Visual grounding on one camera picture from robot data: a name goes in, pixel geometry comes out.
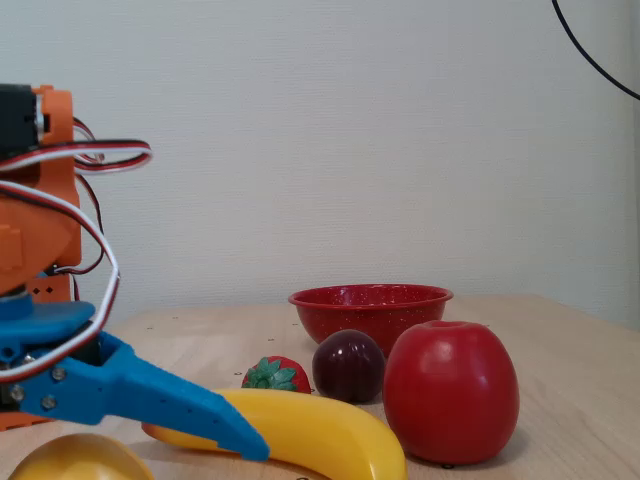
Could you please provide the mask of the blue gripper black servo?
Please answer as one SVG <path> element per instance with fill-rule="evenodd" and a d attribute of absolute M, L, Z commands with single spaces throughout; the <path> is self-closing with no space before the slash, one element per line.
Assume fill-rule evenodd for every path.
<path fill-rule="evenodd" d="M 100 316 L 87 302 L 2 300 L 1 371 L 43 371 L 19 383 L 19 410 L 85 425 L 117 416 L 213 440 L 248 460 L 268 459 L 266 441 L 222 395 L 137 357 L 106 332 L 82 347 L 99 332 Z"/>

